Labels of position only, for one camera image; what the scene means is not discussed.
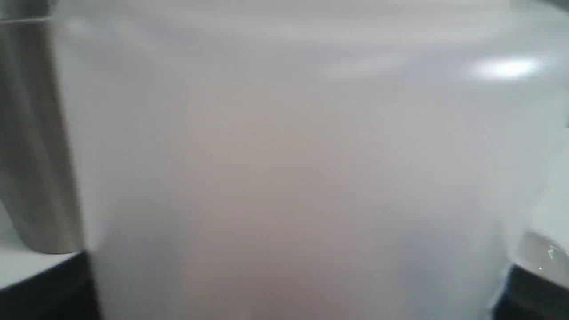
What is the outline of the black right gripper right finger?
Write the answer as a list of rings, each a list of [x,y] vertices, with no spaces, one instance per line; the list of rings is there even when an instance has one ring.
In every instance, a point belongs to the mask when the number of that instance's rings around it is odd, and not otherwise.
[[[515,265],[490,313],[491,320],[567,320],[569,292]]]

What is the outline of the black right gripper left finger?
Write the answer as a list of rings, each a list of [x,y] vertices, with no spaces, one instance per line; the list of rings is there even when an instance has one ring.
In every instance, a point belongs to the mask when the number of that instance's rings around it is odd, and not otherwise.
[[[101,320],[90,256],[79,253],[0,292],[3,320]]]

